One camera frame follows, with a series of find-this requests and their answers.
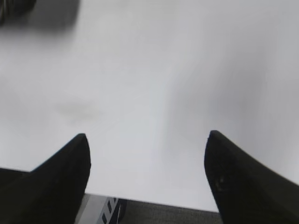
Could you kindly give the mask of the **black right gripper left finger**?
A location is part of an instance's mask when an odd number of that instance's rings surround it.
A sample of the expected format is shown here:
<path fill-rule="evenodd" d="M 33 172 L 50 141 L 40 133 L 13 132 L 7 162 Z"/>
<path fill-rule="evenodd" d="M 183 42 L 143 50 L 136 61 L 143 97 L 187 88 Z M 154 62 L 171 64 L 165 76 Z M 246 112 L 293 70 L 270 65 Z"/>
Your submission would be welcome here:
<path fill-rule="evenodd" d="M 84 133 L 30 172 L 1 168 L 0 222 L 75 223 L 90 170 L 90 148 Z"/>

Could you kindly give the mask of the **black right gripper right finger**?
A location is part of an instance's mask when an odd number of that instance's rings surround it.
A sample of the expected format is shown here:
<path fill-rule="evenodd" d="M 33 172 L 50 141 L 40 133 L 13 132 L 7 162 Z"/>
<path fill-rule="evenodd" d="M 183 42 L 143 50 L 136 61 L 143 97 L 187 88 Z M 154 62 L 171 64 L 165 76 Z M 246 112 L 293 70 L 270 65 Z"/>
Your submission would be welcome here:
<path fill-rule="evenodd" d="M 217 130 L 208 136 L 204 168 L 223 223 L 299 222 L 299 186 L 261 164 Z"/>

